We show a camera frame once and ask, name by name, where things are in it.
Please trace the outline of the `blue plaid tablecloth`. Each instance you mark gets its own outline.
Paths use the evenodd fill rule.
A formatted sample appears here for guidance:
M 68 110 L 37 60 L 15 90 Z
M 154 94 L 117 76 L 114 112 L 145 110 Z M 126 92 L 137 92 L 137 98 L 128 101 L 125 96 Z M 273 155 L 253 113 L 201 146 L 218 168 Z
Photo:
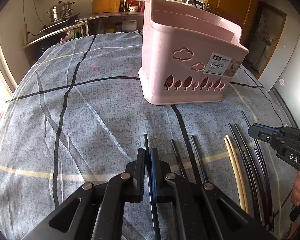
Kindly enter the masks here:
M 142 93 L 142 36 L 114 33 L 51 46 L 22 79 L 0 121 L 0 231 L 22 239 L 86 181 L 101 184 L 136 159 L 144 137 L 187 176 L 190 154 L 202 156 L 209 180 L 238 201 L 224 137 L 248 124 L 283 126 L 277 103 L 243 67 L 222 100 L 156 106 Z M 191 143 L 194 135 L 196 142 Z

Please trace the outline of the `steel kitchen shelf table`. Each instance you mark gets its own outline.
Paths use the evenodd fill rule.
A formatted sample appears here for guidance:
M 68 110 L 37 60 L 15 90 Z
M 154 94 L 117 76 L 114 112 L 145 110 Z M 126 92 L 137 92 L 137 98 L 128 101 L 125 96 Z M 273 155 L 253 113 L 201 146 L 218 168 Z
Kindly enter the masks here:
M 84 22 L 87 36 L 102 33 L 130 32 L 122 31 L 123 20 L 137 20 L 137 30 L 143 29 L 143 12 L 104 12 L 80 17 L 77 23 Z

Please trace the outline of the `white electric kettle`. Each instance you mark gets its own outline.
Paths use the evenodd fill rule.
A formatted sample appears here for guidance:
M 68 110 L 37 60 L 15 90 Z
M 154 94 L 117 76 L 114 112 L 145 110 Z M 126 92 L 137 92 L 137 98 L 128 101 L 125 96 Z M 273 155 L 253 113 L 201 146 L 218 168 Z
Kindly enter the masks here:
M 204 9 L 204 5 L 202 2 L 197 1 L 197 0 L 181 0 L 183 4 L 194 7 L 194 8 L 198 8 L 198 9 Z

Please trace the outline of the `red lidded jar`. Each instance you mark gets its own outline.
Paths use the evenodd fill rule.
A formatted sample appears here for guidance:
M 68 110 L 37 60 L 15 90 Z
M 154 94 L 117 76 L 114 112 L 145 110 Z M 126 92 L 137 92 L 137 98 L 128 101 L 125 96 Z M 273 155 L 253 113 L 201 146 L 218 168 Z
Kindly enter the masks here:
M 129 12 L 138 12 L 139 11 L 139 2 L 137 0 L 130 0 L 128 5 Z

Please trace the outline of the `white plastic jug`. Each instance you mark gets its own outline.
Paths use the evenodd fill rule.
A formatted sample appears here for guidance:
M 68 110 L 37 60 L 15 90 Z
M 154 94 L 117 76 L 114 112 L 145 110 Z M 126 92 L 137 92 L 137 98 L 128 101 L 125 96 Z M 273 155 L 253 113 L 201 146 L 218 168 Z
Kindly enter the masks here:
M 123 20 L 122 31 L 136 31 L 137 30 L 137 20 Z

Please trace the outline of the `small steel side shelf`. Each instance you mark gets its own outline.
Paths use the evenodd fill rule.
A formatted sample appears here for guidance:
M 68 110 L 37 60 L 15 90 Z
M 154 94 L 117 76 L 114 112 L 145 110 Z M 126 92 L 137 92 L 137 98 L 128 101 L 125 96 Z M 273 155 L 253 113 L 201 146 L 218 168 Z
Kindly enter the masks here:
M 85 23 L 81 22 L 52 31 L 25 45 L 23 49 L 28 63 L 33 65 L 48 48 L 62 42 L 66 36 L 68 36 L 68 40 L 87 36 Z

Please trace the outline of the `wooden door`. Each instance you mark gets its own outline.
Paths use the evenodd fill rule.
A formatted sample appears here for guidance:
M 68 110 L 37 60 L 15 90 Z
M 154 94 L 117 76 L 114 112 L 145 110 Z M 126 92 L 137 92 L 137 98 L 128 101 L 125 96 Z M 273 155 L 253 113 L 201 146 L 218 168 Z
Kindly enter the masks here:
M 258 0 L 206 0 L 205 9 L 242 28 L 240 43 L 244 44 L 257 9 Z

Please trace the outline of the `stainless steel steamer pot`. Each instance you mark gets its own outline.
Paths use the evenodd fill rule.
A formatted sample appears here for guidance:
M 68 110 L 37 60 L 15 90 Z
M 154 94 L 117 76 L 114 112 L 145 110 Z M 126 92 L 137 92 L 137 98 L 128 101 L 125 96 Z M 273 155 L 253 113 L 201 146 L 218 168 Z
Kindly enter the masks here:
M 47 12 L 49 14 L 49 18 L 51 23 L 55 23 L 59 20 L 62 20 L 67 17 L 72 16 L 72 5 L 75 4 L 75 2 L 63 2 L 58 1 L 56 5 L 50 8 L 50 10 Z

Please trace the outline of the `window frame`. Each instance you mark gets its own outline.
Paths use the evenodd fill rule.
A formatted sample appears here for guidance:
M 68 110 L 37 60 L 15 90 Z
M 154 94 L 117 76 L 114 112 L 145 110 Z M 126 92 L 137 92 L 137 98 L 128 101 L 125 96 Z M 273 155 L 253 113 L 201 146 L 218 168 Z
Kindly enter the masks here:
M 2 51 L 1 44 L 0 44 L 0 80 L 2 81 L 2 84 L 5 87 L 6 93 L 9 96 L 12 96 L 18 85 L 9 69 L 9 66 L 7 64 L 7 61 Z

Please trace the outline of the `dark soy sauce bottle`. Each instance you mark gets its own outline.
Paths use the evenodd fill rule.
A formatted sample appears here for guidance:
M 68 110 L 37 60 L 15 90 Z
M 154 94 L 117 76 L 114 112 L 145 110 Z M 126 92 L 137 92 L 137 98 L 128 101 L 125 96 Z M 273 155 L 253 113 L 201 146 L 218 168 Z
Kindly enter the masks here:
M 129 10 L 129 0 L 123 0 L 123 10 L 125 12 Z

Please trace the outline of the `pink plastic utensil basket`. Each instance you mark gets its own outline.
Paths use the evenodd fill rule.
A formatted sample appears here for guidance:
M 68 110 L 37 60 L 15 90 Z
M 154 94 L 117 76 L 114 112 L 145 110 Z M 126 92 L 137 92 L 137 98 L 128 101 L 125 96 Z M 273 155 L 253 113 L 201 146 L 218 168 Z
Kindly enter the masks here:
M 239 25 L 208 11 L 144 0 L 143 96 L 153 105 L 220 102 L 249 51 Z

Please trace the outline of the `black chopstick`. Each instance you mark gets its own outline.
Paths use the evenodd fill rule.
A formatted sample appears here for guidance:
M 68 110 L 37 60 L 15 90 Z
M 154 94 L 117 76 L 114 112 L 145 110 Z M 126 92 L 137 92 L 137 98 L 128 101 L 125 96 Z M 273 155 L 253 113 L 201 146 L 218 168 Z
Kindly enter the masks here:
M 257 140 L 249 145 L 243 130 L 234 123 L 231 132 L 243 159 L 245 172 L 248 176 L 249 187 L 253 202 L 253 212 L 256 221 L 260 222 L 267 230 L 274 230 L 274 210 L 270 189 L 268 170 L 261 148 Z
M 189 181 L 188 179 L 188 176 L 187 176 L 187 173 L 186 173 L 186 170 L 185 170 L 185 167 L 183 165 L 183 162 L 181 160 L 181 157 L 180 157 L 180 154 L 179 154 L 179 151 L 177 149 L 177 146 L 176 146 L 176 143 L 173 139 L 171 139 L 171 145 L 172 145 L 172 148 L 173 148 L 173 152 L 175 154 L 175 157 L 177 159 L 177 162 L 178 162 L 178 166 L 179 166 L 179 169 L 181 171 L 181 174 L 183 176 L 183 178 L 186 180 L 186 181 Z
M 200 153 L 198 151 L 198 147 L 197 147 L 196 139 L 195 139 L 194 135 L 191 135 L 191 141 L 192 141 L 193 146 L 194 146 L 194 152 L 196 153 L 196 156 L 197 156 L 197 159 L 198 159 L 198 163 L 199 163 L 200 170 L 201 170 L 202 177 L 203 177 L 203 183 L 207 183 L 209 181 L 209 179 L 208 179 L 207 172 L 206 172 L 206 169 L 204 167 L 204 164 L 202 162 Z
M 253 212 L 254 212 L 254 219 L 259 222 L 261 225 L 265 225 L 266 221 L 264 220 L 264 208 L 263 208 L 263 200 L 265 198 L 261 193 L 259 193 L 259 185 L 260 180 L 256 171 L 255 164 L 252 159 L 251 152 L 249 147 L 241 135 L 238 127 L 236 124 L 228 124 L 232 136 L 237 144 L 238 151 L 240 156 L 242 157 L 242 161 L 244 164 L 244 169 L 248 177 L 250 192 L 251 192 L 251 200 L 253 204 Z
M 157 205 L 153 199 L 151 156 L 150 156 L 150 152 L 149 152 L 147 134 L 143 135 L 143 139 L 144 139 L 144 147 L 145 147 L 145 151 L 146 151 L 146 167 L 147 167 L 147 172 L 148 172 L 149 197 L 150 197 L 150 204 L 151 204 L 154 239 L 159 240 L 159 239 L 161 239 L 161 234 L 160 234 L 160 226 L 159 226 L 159 220 L 158 220 Z
M 263 169 L 264 172 L 267 172 L 267 167 L 266 167 L 266 163 L 264 161 L 264 157 L 262 155 L 262 151 L 261 151 L 261 148 L 260 148 L 260 145 L 259 145 L 259 142 L 258 142 L 258 137 L 257 137 L 257 127 L 255 127 L 254 125 L 251 125 L 250 122 L 248 121 L 248 118 L 246 116 L 246 114 L 241 111 L 242 115 L 243 115 L 243 118 L 245 120 L 245 122 L 247 123 L 248 125 L 248 134 L 250 137 L 252 137 L 254 139 L 254 142 L 256 144 L 256 150 L 257 150 L 257 157 L 258 157 L 258 160 L 260 162 L 260 165 Z

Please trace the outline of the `induction cooktop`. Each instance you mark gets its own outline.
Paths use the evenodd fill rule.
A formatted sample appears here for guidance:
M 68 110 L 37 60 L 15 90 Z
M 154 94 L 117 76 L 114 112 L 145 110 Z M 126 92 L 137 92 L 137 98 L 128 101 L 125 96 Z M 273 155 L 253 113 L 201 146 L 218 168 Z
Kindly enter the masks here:
M 50 23 L 47 26 L 43 27 L 40 30 L 40 33 L 49 33 L 55 30 L 59 30 L 74 25 L 76 23 L 76 20 L 78 19 L 78 16 L 79 14 L 76 14 L 70 17 L 63 18 L 61 20 L 57 20 L 55 23 Z

